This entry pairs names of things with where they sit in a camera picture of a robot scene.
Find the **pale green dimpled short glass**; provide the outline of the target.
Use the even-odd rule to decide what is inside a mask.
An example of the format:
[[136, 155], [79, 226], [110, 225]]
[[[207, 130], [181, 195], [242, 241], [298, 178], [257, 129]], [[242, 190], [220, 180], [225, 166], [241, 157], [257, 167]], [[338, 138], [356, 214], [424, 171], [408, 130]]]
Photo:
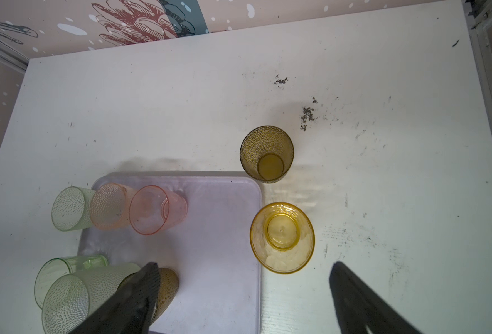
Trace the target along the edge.
[[71, 186], [59, 193], [53, 203], [51, 219], [62, 232], [91, 228], [90, 203], [95, 190]]

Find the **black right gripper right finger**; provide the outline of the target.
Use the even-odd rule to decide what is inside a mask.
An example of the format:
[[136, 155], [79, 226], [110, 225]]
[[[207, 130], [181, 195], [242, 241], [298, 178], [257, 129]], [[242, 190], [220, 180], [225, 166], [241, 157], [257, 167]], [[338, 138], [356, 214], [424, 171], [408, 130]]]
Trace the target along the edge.
[[342, 262], [334, 263], [329, 286], [342, 333], [419, 332]]

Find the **bright green faceted glass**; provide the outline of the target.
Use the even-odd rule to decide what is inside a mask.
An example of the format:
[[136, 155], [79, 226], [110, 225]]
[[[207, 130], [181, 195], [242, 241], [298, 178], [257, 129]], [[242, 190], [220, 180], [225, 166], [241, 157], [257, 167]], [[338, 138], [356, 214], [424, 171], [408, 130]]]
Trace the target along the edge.
[[103, 255], [56, 257], [46, 262], [35, 279], [35, 302], [43, 309], [47, 292], [58, 278], [77, 271], [108, 266], [108, 259]]

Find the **tall pale green dimpled glass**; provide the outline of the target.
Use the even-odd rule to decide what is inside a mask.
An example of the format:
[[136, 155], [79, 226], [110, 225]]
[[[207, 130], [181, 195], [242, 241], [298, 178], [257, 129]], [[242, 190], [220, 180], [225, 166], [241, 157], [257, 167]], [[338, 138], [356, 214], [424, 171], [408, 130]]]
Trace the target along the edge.
[[138, 271], [139, 265], [124, 263], [58, 278], [44, 299], [41, 313], [44, 332], [71, 332], [111, 298], [128, 276]]

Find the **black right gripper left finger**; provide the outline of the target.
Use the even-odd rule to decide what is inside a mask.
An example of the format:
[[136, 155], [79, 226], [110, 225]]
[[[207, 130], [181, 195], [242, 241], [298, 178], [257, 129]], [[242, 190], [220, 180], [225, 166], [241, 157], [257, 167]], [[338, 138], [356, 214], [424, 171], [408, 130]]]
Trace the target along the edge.
[[150, 262], [72, 333], [148, 333], [157, 307], [161, 275]]

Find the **pink glass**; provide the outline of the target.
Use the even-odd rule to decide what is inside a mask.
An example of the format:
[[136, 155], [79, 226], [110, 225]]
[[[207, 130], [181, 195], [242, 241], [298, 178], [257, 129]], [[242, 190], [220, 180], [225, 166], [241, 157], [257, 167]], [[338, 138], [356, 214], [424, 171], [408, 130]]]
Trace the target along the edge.
[[148, 185], [133, 196], [129, 221], [137, 233], [149, 236], [180, 224], [187, 213], [183, 196], [165, 187]]
[[90, 219], [99, 230], [114, 230], [130, 225], [129, 210], [136, 190], [110, 182], [101, 186], [90, 203]]

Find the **yellow amber glass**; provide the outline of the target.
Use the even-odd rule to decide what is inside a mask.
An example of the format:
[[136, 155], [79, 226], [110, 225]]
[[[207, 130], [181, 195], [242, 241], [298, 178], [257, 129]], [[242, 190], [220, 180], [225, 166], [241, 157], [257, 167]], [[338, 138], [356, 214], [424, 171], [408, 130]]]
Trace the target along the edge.
[[308, 216], [290, 203], [262, 207], [250, 227], [250, 246], [256, 259], [276, 274], [293, 274], [311, 260], [315, 233]]

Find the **dark olive glass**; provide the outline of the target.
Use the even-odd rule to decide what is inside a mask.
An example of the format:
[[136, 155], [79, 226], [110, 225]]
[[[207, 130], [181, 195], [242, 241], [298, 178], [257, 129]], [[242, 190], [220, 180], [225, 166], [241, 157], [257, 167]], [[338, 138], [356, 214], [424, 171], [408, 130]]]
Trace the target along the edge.
[[139, 272], [125, 278], [118, 288], [128, 292], [127, 310], [148, 326], [153, 324], [171, 305], [179, 291], [179, 277], [169, 268], [149, 263]]
[[253, 179], [271, 184], [280, 181], [293, 163], [294, 145], [290, 136], [272, 125], [253, 129], [240, 146], [240, 162]]

